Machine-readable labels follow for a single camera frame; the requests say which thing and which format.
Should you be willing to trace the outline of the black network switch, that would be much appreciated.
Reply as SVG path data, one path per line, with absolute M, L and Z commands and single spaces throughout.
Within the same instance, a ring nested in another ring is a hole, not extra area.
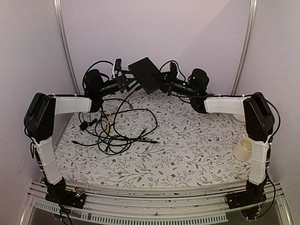
M 160 88 L 160 82 L 153 76 L 159 73 L 159 69 L 148 57 L 128 65 L 128 69 L 137 78 L 147 94 Z

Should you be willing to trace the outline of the black ethernet cable pulled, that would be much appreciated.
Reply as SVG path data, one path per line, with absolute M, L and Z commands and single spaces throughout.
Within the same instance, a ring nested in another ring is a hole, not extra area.
M 110 78 L 108 75 L 100 73 L 98 69 L 93 69 L 93 67 L 99 63 L 106 63 L 113 66 L 113 63 L 107 60 L 99 60 L 95 63 L 93 63 L 85 72 L 83 78 L 82 78 L 82 88 L 84 90 L 84 94 L 87 94 L 91 91 L 96 91 L 100 87 L 103 86 L 104 81 L 103 77 L 106 79 L 105 81 L 110 81 Z

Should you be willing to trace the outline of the black power adapter plug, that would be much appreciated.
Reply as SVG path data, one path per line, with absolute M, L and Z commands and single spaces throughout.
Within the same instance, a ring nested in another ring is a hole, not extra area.
M 92 118 L 91 113 L 89 113 L 88 120 L 85 120 L 84 114 L 80 112 L 78 119 L 80 121 L 79 128 L 81 131 L 85 131 L 88 127 L 92 127 L 98 122 L 97 118 Z

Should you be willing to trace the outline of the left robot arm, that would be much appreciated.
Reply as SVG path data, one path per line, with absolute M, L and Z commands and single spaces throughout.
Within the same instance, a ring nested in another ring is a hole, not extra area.
M 84 95 L 36 93 L 24 118 L 24 131 L 33 144 L 33 154 L 42 169 L 48 193 L 59 203 L 66 203 L 70 194 L 56 163 L 52 135 L 56 115 L 97 112 L 103 97 L 117 91 L 131 90 L 138 84 L 140 73 L 114 71 L 111 80 L 103 81 L 104 74 L 97 69 L 85 73 L 82 82 Z

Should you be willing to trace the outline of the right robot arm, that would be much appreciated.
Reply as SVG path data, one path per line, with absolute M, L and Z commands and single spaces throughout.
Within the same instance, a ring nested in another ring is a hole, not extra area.
M 251 140 L 252 158 L 242 200 L 246 204 L 253 204 L 260 198 L 267 181 L 270 145 L 278 131 L 273 128 L 275 118 L 270 109 L 272 104 L 260 92 L 244 96 L 209 95 L 206 91 L 209 78 L 199 68 L 192 71 L 188 82 L 179 80 L 174 69 L 159 73 L 155 77 L 165 93 L 171 95 L 175 92 L 187 97 L 196 112 L 231 114 L 245 124 L 247 136 Z

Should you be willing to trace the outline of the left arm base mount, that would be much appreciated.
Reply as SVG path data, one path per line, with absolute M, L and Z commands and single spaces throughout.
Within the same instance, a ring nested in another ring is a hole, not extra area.
M 72 190 L 66 190 L 64 186 L 51 185 L 47 188 L 45 199 L 49 202 L 61 204 L 63 206 L 83 209 L 86 193 L 85 190 L 77 187 Z

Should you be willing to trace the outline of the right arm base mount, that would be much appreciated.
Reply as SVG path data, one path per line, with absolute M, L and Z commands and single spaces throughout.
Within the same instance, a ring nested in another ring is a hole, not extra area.
M 262 203 L 266 199 L 264 189 L 259 186 L 246 187 L 245 191 L 229 192 L 225 195 L 225 202 L 228 204 L 229 209 Z

